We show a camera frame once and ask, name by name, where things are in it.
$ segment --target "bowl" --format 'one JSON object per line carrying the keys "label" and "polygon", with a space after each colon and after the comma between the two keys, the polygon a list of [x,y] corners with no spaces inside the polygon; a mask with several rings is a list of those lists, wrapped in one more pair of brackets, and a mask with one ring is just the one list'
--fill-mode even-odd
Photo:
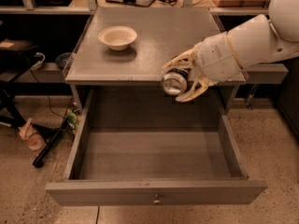
{"label": "bowl", "polygon": [[127,26],[112,26],[103,30],[99,39],[111,49],[124,50],[137,39],[137,33]]}
{"label": "bowl", "polygon": [[67,52],[64,54],[59,55],[56,60],[55,63],[61,68],[64,69],[64,67],[66,66],[66,64],[68,63],[68,60],[70,59],[72,55],[72,52]]}
{"label": "bowl", "polygon": [[30,67],[32,71],[38,70],[41,66],[43,66],[44,61],[45,61],[45,55],[43,53],[37,52],[35,55],[35,59],[37,62]]}

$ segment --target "floor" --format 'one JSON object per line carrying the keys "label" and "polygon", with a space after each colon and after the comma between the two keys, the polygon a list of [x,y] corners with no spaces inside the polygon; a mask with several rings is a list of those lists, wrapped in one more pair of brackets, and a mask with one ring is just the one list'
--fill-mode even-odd
{"label": "floor", "polygon": [[[71,97],[51,96],[51,110],[64,115]],[[16,106],[34,123],[58,127],[46,96],[17,97]],[[59,181],[72,147],[72,136],[62,140],[36,169],[32,151],[18,131],[0,128],[0,223],[299,223],[298,140],[280,112],[270,103],[253,103],[247,110],[236,100],[228,117],[249,179],[263,179],[268,189],[249,205],[61,207],[45,191]]]}

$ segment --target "robotic hand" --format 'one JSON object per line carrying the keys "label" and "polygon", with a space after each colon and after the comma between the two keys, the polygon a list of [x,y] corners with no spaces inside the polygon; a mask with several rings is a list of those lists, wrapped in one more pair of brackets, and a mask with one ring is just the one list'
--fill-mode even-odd
{"label": "robotic hand", "polygon": [[175,93],[177,101],[190,101],[208,87],[230,80],[251,65],[299,56],[298,9],[299,0],[271,0],[270,20],[258,15],[228,32],[206,38],[165,64],[164,74],[173,69],[194,69],[196,74],[188,91]]}

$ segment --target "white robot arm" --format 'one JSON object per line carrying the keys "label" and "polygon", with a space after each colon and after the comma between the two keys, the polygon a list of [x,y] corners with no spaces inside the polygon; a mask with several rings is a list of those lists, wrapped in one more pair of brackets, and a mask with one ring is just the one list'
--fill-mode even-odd
{"label": "white robot arm", "polygon": [[298,10],[299,0],[271,0],[270,20],[258,15],[228,32],[206,38],[165,64],[163,73],[191,68],[196,74],[191,89],[176,94],[177,101],[190,101],[209,86],[227,81],[256,63],[299,56]]}

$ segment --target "metal can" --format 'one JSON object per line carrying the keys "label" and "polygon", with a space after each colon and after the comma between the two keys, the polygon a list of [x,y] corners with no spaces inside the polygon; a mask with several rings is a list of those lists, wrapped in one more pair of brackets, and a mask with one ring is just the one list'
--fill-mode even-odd
{"label": "metal can", "polygon": [[178,96],[187,90],[189,69],[171,69],[162,77],[162,88],[165,93]]}

